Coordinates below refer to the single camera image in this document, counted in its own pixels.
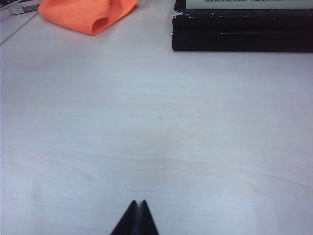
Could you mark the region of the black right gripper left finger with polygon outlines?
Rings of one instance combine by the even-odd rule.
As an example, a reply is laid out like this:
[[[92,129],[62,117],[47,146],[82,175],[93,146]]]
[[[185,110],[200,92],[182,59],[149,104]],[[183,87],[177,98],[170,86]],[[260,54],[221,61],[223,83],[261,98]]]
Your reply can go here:
[[[131,235],[134,231],[138,204],[133,200],[110,235]]]

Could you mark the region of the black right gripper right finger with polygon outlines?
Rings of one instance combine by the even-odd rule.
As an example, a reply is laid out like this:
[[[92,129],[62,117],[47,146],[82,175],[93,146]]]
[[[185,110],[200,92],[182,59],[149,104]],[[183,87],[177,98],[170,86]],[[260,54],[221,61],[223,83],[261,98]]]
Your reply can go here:
[[[139,234],[159,235],[146,200],[142,201],[140,205]]]

